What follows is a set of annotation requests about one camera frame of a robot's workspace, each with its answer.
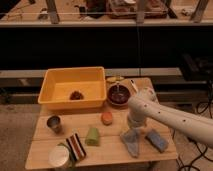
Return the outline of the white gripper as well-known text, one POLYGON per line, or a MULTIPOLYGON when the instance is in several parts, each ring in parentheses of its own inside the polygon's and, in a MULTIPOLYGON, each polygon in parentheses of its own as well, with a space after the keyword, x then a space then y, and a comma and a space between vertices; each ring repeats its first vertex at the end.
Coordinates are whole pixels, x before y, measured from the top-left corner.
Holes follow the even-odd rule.
POLYGON ((128 126, 131 129, 138 129, 146 126, 147 117, 141 113, 130 111, 127 115, 128 126))

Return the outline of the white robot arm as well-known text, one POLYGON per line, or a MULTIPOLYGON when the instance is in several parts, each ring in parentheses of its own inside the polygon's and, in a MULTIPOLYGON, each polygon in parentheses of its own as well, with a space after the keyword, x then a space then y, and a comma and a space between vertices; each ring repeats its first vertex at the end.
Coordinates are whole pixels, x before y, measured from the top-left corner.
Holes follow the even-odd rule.
POLYGON ((141 127, 148 118, 180 131, 213 149, 213 119, 161 105, 152 88, 145 87, 128 99, 130 127, 141 127))

